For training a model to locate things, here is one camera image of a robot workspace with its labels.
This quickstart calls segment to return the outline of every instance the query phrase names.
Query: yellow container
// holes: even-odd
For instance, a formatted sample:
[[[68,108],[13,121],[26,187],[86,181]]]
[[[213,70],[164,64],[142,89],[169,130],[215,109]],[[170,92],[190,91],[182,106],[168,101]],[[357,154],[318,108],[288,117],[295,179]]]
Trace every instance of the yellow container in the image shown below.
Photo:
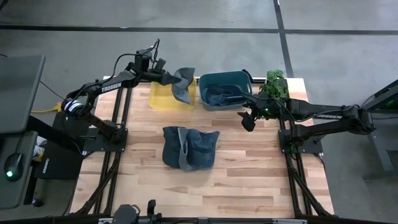
[[[188,87],[188,91],[191,100],[190,105],[179,102],[174,98],[171,85],[162,86],[157,82],[152,82],[150,84],[149,106],[155,110],[193,110],[197,93],[196,78]]]

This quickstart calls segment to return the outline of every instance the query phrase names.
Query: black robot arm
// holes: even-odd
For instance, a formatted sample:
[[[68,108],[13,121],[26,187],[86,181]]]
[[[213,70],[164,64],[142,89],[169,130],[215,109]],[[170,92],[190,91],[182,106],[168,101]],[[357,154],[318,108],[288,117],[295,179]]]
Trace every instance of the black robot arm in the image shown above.
[[[370,113],[358,105],[328,106],[312,105],[303,100],[285,98],[277,100],[265,93],[258,95],[243,93],[248,101],[244,107],[250,108],[251,113],[238,113],[243,117],[242,125],[247,131],[253,131],[257,119],[281,119],[303,122],[311,118],[335,119],[329,123],[304,126],[295,124],[291,127],[291,142],[300,146],[313,136],[349,131],[354,134],[369,134],[375,130]]]
[[[113,122],[103,121],[99,117],[91,114],[94,107],[95,99],[100,94],[119,88],[134,88],[141,80],[150,82],[158,82],[161,85],[173,84],[181,81],[181,79],[172,76],[169,72],[163,70],[165,60],[152,59],[152,54],[148,50],[137,51],[135,62],[128,63],[127,67],[116,76],[111,76],[105,80],[95,80],[93,83],[86,83],[78,90],[67,95],[62,103],[62,110],[69,116],[87,121],[91,125],[98,128],[99,133],[106,141],[111,144],[117,144],[121,140],[121,136],[125,130],[118,128]],[[154,68],[149,69],[150,62],[155,63]],[[83,104],[77,99],[87,96],[86,103]]]

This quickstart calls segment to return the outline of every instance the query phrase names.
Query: cloth in bin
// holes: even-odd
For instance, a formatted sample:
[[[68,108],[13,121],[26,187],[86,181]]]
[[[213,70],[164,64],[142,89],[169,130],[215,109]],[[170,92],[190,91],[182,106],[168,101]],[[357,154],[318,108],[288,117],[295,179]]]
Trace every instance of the cloth in bin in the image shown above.
[[[241,96],[242,89],[237,85],[209,85],[206,101],[210,106],[227,106],[245,102]]]
[[[216,156],[220,132],[203,133],[196,129],[171,126],[163,128],[163,162],[184,171],[210,169]]]
[[[176,100],[187,104],[191,103],[188,87],[194,80],[194,73],[195,68],[180,68],[174,73],[175,77],[181,78],[180,82],[172,84],[172,93]]]

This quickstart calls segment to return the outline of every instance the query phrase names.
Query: blue plastic bin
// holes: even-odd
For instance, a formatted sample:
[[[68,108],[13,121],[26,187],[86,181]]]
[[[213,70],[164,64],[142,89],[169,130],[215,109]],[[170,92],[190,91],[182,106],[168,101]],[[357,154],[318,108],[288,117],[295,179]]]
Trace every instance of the blue plastic bin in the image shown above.
[[[206,110],[230,110],[242,107],[244,103],[238,103],[228,106],[211,106],[206,102],[206,92],[209,85],[236,85],[242,92],[252,94],[250,77],[242,71],[221,72],[202,75],[199,78],[200,100]]]

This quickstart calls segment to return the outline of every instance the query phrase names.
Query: potted plant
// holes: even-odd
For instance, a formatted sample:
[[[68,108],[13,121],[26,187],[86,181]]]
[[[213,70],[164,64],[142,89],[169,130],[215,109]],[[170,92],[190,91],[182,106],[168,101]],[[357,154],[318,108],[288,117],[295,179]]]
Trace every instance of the potted plant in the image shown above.
[[[260,86],[260,91],[278,100],[281,98],[288,98],[289,91],[283,71],[269,70],[267,72],[267,82]]]

